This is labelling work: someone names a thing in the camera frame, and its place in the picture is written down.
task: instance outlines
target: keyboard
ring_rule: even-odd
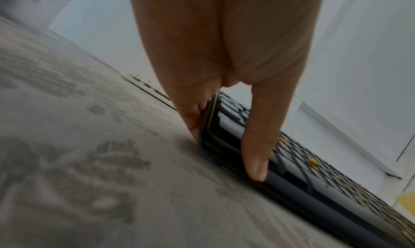
[[[283,132],[265,182],[250,180],[240,152],[248,117],[224,92],[210,99],[199,145],[216,164],[353,247],[415,247],[411,221]]]

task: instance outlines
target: fingernail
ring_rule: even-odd
[[[261,161],[258,164],[258,168],[256,169],[256,179],[258,181],[265,181],[267,178],[268,173],[268,159],[265,161]]]

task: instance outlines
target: hand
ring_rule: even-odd
[[[209,98],[252,85],[242,158],[252,179],[265,180],[321,0],[131,1],[160,84],[195,139]]]

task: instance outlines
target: yellow object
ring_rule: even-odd
[[[396,197],[396,200],[415,216],[415,193],[399,195]]]
[[[320,163],[314,158],[308,157],[308,161],[310,162],[312,166],[317,166],[317,167],[320,166]]]

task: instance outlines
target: gray patterned surface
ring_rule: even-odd
[[[0,248],[345,247],[209,164],[170,107],[5,21],[0,105]]]

